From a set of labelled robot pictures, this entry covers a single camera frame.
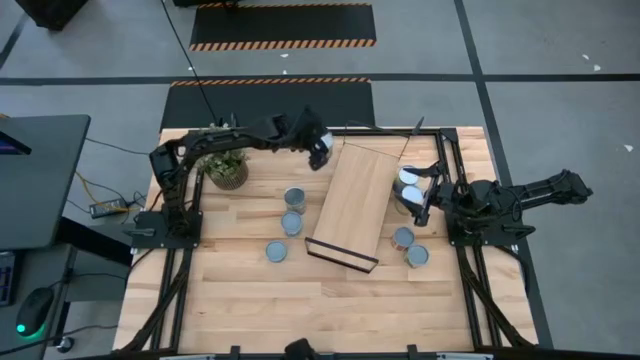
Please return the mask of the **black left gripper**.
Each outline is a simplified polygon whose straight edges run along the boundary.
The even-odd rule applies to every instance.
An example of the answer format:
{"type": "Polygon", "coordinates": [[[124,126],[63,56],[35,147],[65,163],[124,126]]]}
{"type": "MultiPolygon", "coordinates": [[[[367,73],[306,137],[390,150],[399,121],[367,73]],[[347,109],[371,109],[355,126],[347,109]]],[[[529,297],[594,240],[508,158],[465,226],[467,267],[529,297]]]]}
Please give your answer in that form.
{"type": "MultiPolygon", "coordinates": [[[[280,139],[281,148],[308,150],[320,140],[320,136],[329,133],[321,116],[310,106],[305,106],[301,115],[294,121],[285,135],[280,139]]],[[[309,167],[313,171],[320,170],[331,158],[331,152],[313,151],[309,155],[309,167]]]]}

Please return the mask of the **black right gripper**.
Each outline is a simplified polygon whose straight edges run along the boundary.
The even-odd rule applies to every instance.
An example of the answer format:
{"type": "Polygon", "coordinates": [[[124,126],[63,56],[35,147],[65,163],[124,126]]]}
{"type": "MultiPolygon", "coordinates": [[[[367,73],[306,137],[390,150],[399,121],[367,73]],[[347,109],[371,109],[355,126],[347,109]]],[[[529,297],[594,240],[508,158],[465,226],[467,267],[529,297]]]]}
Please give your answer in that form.
{"type": "Polygon", "coordinates": [[[442,162],[436,161],[429,167],[417,168],[414,166],[403,166],[402,169],[418,177],[429,177],[429,187],[424,193],[424,204],[412,212],[413,223],[417,227],[426,227],[429,221],[429,210],[436,207],[445,212],[452,212],[469,189],[469,183],[458,179],[455,183],[440,182],[440,176],[445,171],[442,162]]]}

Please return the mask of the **teal and yellow tin can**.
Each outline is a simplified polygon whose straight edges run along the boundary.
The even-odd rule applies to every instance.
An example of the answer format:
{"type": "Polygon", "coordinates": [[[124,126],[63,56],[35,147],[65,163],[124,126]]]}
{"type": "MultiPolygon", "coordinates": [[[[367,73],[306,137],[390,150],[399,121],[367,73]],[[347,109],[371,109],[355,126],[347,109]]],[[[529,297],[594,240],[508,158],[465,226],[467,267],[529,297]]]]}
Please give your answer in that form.
{"type": "Polygon", "coordinates": [[[403,205],[421,206],[424,203],[424,196],[422,191],[414,185],[406,185],[398,187],[394,190],[396,199],[403,205]]]}

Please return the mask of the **pale yellow label tin can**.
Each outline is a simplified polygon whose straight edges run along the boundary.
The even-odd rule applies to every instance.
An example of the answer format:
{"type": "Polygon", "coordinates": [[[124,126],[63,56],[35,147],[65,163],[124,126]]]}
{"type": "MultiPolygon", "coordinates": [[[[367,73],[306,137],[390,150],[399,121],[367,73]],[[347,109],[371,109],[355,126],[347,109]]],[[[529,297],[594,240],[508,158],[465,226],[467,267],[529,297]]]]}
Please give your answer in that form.
{"type": "Polygon", "coordinates": [[[396,187],[403,188],[405,186],[414,186],[418,183],[420,177],[412,172],[409,172],[410,166],[403,166],[398,170],[394,185],[396,187]]]}

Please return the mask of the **red white tomatoes tin can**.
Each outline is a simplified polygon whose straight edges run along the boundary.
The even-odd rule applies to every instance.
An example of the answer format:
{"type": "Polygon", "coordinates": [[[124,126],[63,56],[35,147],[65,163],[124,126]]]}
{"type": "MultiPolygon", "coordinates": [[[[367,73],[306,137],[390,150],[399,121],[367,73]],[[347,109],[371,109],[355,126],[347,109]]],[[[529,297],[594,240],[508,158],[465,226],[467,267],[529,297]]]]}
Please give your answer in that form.
{"type": "Polygon", "coordinates": [[[409,248],[415,241],[415,234],[408,227],[399,227],[395,230],[391,245],[395,250],[404,251],[409,248]]]}

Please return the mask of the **green orange label tin can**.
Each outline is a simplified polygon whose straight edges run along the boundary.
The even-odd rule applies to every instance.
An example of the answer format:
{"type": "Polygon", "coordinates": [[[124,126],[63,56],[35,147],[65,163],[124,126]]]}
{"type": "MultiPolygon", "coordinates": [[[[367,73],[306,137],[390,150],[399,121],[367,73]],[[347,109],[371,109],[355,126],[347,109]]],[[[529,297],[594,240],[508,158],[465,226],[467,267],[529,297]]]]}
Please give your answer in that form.
{"type": "Polygon", "coordinates": [[[290,187],[284,193],[284,201],[288,211],[304,214],[306,211],[305,192],[300,187],[290,187]]]}

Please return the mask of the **green dotted tin can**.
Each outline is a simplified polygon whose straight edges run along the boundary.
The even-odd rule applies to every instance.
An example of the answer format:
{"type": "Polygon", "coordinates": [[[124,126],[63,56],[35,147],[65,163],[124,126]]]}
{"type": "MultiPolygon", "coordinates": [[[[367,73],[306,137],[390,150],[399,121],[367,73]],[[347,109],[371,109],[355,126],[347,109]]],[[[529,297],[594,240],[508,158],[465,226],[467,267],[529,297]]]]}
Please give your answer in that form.
{"type": "Polygon", "coordinates": [[[429,251],[422,245],[410,245],[404,253],[404,261],[411,268],[418,268],[426,265],[429,258],[429,251]]]}

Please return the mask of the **mixed vegetables label tin can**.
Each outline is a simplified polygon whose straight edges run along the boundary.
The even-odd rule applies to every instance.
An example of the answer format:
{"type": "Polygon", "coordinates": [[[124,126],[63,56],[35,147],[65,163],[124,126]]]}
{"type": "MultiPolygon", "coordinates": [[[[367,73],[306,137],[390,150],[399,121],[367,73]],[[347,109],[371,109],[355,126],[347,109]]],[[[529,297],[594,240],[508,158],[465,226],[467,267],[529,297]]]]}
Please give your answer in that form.
{"type": "Polygon", "coordinates": [[[297,212],[285,212],[281,217],[281,226],[288,237],[296,237],[303,228],[303,220],[297,212]]]}

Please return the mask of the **short teal tin can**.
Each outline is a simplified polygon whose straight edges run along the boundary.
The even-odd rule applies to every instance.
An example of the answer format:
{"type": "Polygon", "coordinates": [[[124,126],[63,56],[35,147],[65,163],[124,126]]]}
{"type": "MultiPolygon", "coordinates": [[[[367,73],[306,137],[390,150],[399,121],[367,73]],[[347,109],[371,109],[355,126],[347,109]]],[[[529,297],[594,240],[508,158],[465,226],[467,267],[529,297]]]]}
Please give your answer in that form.
{"type": "Polygon", "coordinates": [[[279,263],[286,259],[288,249],[282,241],[271,241],[265,248],[267,259],[272,263],[279,263]]]}

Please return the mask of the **black hazard-striped floor mat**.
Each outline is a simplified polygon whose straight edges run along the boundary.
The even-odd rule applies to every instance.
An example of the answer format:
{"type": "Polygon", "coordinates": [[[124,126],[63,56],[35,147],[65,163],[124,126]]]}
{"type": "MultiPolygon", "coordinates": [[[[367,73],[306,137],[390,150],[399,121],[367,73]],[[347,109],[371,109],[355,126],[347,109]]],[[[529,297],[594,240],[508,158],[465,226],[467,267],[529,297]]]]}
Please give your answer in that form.
{"type": "Polygon", "coordinates": [[[372,47],[368,3],[244,4],[198,7],[189,49],[195,52],[372,47]]]}
{"type": "Polygon", "coordinates": [[[366,77],[273,77],[175,81],[161,128],[207,127],[216,117],[228,121],[232,115],[246,126],[281,113],[295,118],[305,106],[328,127],[375,123],[372,84],[366,77]]]}

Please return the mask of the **black power adapter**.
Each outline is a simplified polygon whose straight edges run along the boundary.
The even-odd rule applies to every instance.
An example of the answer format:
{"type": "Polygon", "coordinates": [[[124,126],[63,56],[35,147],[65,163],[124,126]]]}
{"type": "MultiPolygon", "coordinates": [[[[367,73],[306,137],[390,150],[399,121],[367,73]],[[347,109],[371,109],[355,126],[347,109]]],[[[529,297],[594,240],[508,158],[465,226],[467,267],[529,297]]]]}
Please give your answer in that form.
{"type": "Polygon", "coordinates": [[[129,210],[127,202],[122,198],[95,203],[89,206],[92,219],[98,219],[126,213],[129,210]]]}

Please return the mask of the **black desk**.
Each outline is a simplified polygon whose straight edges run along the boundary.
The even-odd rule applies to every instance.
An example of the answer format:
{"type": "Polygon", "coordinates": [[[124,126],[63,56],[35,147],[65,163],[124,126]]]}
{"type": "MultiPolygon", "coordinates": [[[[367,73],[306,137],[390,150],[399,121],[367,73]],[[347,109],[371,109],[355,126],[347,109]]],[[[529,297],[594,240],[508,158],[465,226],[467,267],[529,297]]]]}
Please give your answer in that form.
{"type": "Polygon", "coordinates": [[[52,245],[90,126],[88,115],[0,118],[31,149],[0,154],[0,251],[52,245]]]}

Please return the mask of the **black mouse with green light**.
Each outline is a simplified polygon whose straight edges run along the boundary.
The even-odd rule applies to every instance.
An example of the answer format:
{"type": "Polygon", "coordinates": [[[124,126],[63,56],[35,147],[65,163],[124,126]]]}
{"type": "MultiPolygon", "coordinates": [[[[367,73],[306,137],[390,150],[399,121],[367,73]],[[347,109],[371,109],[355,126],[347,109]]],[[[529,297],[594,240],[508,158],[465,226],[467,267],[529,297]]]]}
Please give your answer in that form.
{"type": "Polygon", "coordinates": [[[30,337],[43,329],[54,300],[54,291],[49,287],[33,290],[21,304],[16,316],[16,332],[21,337],[30,337]]]}

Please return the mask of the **black keyboard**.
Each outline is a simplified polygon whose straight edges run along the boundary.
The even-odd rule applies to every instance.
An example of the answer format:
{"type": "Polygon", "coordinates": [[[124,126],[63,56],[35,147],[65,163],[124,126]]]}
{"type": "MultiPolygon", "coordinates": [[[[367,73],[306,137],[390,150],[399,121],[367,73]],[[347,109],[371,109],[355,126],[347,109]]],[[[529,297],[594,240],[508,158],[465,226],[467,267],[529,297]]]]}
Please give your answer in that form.
{"type": "Polygon", "coordinates": [[[17,267],[14,252],[0,252],[0,307],[10,306],[12,303],[17,267]]]}

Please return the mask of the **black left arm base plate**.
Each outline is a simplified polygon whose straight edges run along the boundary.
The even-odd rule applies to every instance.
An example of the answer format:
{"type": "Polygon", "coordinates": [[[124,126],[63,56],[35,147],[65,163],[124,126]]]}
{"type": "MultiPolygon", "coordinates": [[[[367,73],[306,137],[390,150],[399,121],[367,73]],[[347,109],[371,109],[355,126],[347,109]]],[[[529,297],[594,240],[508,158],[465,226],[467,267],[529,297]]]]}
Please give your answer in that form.
{"type": "Polygon", "coordinates": [[[185,219],[173,219],[161,211],[142,212],[130,231],[133,248],[195,248],[201,240],[203,213],[188,211],[185,219]]]}

